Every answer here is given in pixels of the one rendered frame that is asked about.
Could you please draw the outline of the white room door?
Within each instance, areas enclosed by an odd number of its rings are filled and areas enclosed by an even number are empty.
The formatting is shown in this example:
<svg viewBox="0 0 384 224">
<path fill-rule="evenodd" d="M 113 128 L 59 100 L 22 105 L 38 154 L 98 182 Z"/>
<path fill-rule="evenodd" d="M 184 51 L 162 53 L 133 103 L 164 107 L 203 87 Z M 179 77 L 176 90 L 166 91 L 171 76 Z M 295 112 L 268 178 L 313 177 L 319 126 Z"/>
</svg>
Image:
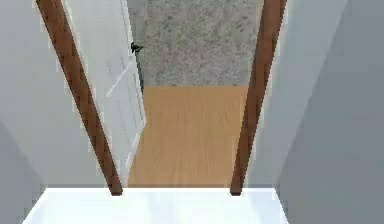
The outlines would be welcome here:
<svg viewBox="0 0 384 224">
<path fill-rule="evenodd" d="M 128 0 L 63 0 L 123 186 L 146 124 Z"/>
</svg>

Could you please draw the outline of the brown wooden door frame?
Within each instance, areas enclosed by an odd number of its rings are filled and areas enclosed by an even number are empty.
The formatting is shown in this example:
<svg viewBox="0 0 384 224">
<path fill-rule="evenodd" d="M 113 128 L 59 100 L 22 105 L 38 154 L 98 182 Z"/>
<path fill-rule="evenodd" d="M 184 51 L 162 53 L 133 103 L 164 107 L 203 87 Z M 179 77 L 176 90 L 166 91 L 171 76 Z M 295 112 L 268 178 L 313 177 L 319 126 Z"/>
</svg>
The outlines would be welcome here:
<svg viewBox="0 0 384 224">
<path fill-rule="evenodd" d="M 239 196 L 244 188 L 251 150 L 259 126 L 259 118 L 281 24 L 288 0 L 264 0 L 257 44 L 252 63 L 230 194 Z M 113 162 L 106 134 L 92 97 L 81 59 L 65 15 L 62 0 L 35 0 L 67 84 L 89 136 L 110 194 L 120 196 L 123 187 Z"/>
</svg>

